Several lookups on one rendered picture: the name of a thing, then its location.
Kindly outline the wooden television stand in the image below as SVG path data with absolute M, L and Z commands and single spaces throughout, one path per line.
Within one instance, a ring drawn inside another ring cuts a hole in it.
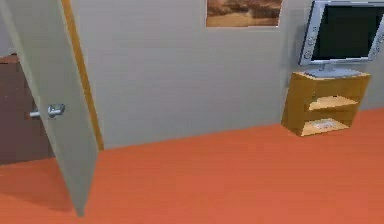
M 352 126 L 371 75 L 318 78 L 293 72 L 281 124 L 297 136 L 310 136 Z

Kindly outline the silver flat television set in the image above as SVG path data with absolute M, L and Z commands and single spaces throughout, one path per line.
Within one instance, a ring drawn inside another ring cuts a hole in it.
M 384 0 L 313 0 L 298 64 L 319 65 L 305 71 L 316 78 L 356 76 L 337 65 L 373 61 L 383 42 Z

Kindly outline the pale grey room door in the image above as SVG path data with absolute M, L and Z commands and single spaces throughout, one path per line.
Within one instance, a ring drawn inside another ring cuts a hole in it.
M 71 0 L 0 0 L 0 16 L 82 217 L 104 143 Z M 49 118 L 51 104 L 64 104 L 64 114 Z

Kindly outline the dark brown cupboard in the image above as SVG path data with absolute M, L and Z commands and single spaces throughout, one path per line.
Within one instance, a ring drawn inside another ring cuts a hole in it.
M 16 53 L 0 56 L 0 165 L 54 156 Z

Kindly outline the brown framed wall picture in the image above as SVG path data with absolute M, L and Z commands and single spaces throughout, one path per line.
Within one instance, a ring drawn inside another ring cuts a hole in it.
M 206 0 L 207 27 L 257 27 L 279 24 L 283 0 Z

